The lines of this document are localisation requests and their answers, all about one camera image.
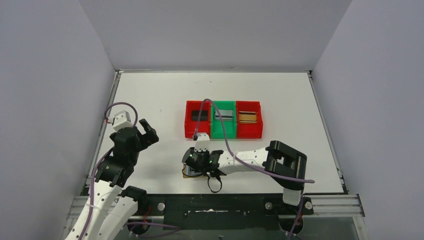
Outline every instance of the red plastic container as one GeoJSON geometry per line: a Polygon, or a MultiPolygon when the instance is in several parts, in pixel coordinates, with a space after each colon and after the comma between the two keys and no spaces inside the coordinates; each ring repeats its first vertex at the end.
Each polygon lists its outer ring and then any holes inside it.
{"type": "MultiPolygon", "coordinates": [[[[192,111],[199,111],[202,101],[187,101],[185,106],[184,132],[185,137],[191,139],[195,133],[197,121],[192,120],[192,111]]],[[[211,103],[205,102],[202,111],[207,111],[207,121],[200,121],[198,133],[211,135],[211,103]]]]}
{"type": "Polygon", "coordinates": [[[262,121],[261,104],[258,101],[235,101],[237,116],[237,139],[261,139],[264,122],[262,121]],[[239,112],[255,112],[256,123],[240,122],[239,112]]]}

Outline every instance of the white cable tie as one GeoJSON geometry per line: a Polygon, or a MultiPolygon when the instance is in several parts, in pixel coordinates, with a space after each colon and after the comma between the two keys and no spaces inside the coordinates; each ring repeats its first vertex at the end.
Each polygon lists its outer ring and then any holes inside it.
{"type": "Polygon", "coordinates": [[[237,151],[237,150],[235,150],[234,152],[232,152],[232,165],[235,167],[235,168],[237,168],[237,166],[236,166],[236,156],[237,156],[237,154],[239,154],[239,151],[237,151]]]}
{"type": "Polygon", "coordinates": [[[89,207],[91,207],[91,208],[93,208],[93,209],[102,210],[100,207],[98,207],[98,206],[94,206],[94,205],[91,205],[90,203],[85,203],[85,205],[87,205],[87,206],[89,206],[89,207]]]}

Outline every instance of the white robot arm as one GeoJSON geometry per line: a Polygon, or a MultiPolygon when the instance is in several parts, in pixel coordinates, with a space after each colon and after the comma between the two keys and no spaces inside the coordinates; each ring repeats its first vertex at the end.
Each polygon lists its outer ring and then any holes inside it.
{"type": "MultiPolygon", "coordinates": [[[[92,206],[93,210],[88,228],[86,229],[84,236],[82,236],[82,239],[84,240],[98,239],[98,232],[106,216],[108,215],[109,208],[111,207],[114,199],[121,192],[121,188],[119,186],[115,185],[114,187],[110,187],[109,183],[106,181],[96,182],[94,184],[94,190],[94,205],[92,206]]],[[[84,225],[89,215],[90,198],[85,203],[81,214],[76,220],[76,223],[70,231],[69,235],[66,237],[66,240],[75,240],[80,238],[80,235],[83,231],[84,225]]]]}
{"type": "MultiPolygon", "coordinates": [[[[206,133],[198,133],[195,139],[195,147],[186,151],[182,162],[202,175],[220,181],[220,176],[261,169],[279,176],[305,179],[306,155],[280,141],[271,141],[268,147],[256,150],[235,152],[232,156],[225,150],[210,151],[210,139],[206,133]]],[[[273,179],[283,187],[283,202],[297,206],[305,184],[275,177],[273,179]]]]}
{"type": "Polygon", "coordinates": [[[127,220],[138,210],[138,203],[130,197],[121,197],[119,202],[107,215],[100,230],[98,231],[98,240],[113,240],[121,231],[127,220]]]}

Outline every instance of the screw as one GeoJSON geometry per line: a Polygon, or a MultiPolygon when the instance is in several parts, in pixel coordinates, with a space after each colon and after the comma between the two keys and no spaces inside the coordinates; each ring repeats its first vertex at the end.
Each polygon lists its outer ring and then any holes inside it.
{"type": "Polygon", "coordinates": [[[312,202],[307,201],[307,202],[305,203],[305,208],[306,208],[307,210],[311,210],[311,209],[312,209],[312,202]]]}
{"type": "Polygon", "coordinates": [[[165,204],[163,202],[161,202],[157,205],[157,210],[163,211],[164,209],[165,209],[165,204]]]}
{"type": "Polygon", "coordinates": [[[273,209],[273,204],[271,202],[265,203],[265,209],[266,210],[272,210],[273,209]]]}

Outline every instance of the black cable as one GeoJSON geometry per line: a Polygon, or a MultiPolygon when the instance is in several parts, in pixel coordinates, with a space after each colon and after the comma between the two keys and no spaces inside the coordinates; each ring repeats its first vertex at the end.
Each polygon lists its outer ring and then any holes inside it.
{"type": "Polygon", "coordinates": [[[115,203],[118,203],[119,198],[115,198],[113,201],[114,201],[115,203]]]}
{"type": "Polygon", "coordinates": [[[203,176],[203,174],[197,174],[197,175],[187,175],[187,174],[185,174],[185,173],[184,173],[184,170],[185,170],[185,168],[181,169],[181,173],[182,173],[182,175],[184,175],[184,176],[186,176],[186,177],[189,177],[189,178],[197,178],[197,177],[203,176]]]}
{"type": "Polygon", "coordinates": [[[220,183],[218,191],[212,190],[211,186],[209,185],[209,180],[211,179],[211,176],[207,175],[207,186],[209,187],[209,190],[214,194],[218,193],[219,191],[221,191],[221,189],[223,189],[223,182],[221,181],[221,177],[219,175],[217,175],[215,178],[220,183]]]}

